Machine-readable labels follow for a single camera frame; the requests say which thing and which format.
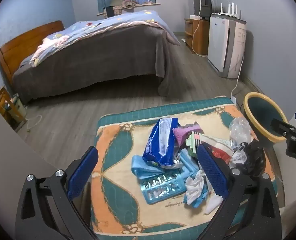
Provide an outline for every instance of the drawer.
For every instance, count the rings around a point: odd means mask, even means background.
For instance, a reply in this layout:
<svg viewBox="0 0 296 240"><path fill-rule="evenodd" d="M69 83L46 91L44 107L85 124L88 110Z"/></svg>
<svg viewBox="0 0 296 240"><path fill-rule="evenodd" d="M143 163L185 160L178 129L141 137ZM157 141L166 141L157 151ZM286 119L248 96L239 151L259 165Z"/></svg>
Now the drawer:
<svg viewBox="0 0 296 240"><path fill-rule="evenodd" d="M185 22L186 23L186 32L192 35L192 22Z"/></svg>

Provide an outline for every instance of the screw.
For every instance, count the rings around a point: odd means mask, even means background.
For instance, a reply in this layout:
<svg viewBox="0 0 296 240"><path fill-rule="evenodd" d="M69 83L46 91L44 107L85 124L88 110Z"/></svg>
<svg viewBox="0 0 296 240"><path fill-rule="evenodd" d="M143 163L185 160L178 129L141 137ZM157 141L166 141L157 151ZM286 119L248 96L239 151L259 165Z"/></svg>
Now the screw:
<svg viewBox="0 0 296 240"><path fill-rule="evenodd" d="M29 176L27 177L27 181L31 181L31 180L33 180L33 175L29 175Z"/></svg>
<svg viewBox="0 0 296 240"><path fill-rule="evenodd" d="M239 169L232 169L232 173L234 175L239 175L240 174L240 170Z"/></svg>
<svg viewBox="0 0 296 240"><path fill-rule="evenodd" d="M63 175L63 173L64 173L64 171L62 171L62 170L58 170L58 171L56 172L56 176L57 176L57 177L61 177L61 176Z"/></svg>
<svg viewBox="0 0 296 240"><path fill-rule="evenodd" d="M263 173L263 178L264 179L269 179L269 175L267 173Z"/></svg>

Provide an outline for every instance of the plastic bag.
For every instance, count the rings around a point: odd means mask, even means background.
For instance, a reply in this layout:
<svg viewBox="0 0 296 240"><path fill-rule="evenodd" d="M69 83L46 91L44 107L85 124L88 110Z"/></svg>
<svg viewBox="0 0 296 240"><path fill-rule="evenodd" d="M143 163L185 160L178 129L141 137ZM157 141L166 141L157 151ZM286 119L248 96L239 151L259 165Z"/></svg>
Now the plastic bag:
<svg viewBox="0 0 296 240"><path fill-rule="evenodd" d="M229 125L230 137L239 145L243 142L252 141L251 127L244 117L237 117Z"/></svg>
<svg viewBox="0 0 296 240"><path fill-rule="evenodd" d="M266 167L266 157L263 148L260 147L260 143L257 140L253 140L250 144L243 143L242 146L244 147L240 148L240 150L245 153L246 161L244 163L236 162L234 166L232 166L232 163L229 163L229 167L236 167L245 175L259 176Z"/></svg>
<svg viewBox="0 0 296 240"><path fill-rule="evenodd" d="M150 133L143 160L162 168L177 169L183 166L176 159L179 147L173 129L178 126L178 118L159 119Z"/></svg>

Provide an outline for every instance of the wooden nightstand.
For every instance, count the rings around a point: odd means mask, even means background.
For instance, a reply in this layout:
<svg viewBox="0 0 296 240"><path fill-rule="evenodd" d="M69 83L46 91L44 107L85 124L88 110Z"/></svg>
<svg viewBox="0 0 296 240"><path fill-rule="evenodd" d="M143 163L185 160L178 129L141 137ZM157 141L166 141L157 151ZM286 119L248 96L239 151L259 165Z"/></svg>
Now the wooden nightstand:
<svg viewBox="0 0 296 240"><path fill-rule="evenodd" d="M199 22L198 30L195 33L192 44L192 35L197 29ZM193 54L195 54L192 50L195 50L197 54L200 55L208 55L208 42L209 42L209 21L207 20L192 20L185 19L186 23L186 46L191 50Z"/></svg>
<svg viewBox="0 0 296 240"><path fill-rule="evenodd" d="M8 123L10 123L12 117L10 116L10 114L5 109L6 103L8 103L10 105L11 109L13 110L13 113L17 116L16 119L19 122L22 122L22 121L25 122L26 121L26 119L17 110L17 108L15 107L15 105L11 102L11 97L10 97L9 93L7 92L7 90L5 89L5 87L2 86L0 88L0 114L4 117L4 119Z"/></svg>

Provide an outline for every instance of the pink cloth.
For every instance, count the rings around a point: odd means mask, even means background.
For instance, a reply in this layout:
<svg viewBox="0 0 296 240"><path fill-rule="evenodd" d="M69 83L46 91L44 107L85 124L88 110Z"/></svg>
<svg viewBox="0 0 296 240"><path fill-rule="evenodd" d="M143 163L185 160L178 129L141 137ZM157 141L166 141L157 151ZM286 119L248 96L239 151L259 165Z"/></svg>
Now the pink cloth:
<svg viewBox="0 0 296 240"><path fill-rule="evenodd" d="M183 145L183 143L188 139L191 132L204 133L197 122L194 122L194 124L186 124L185 126L180 126L172 130L179 146Z"/></svg>

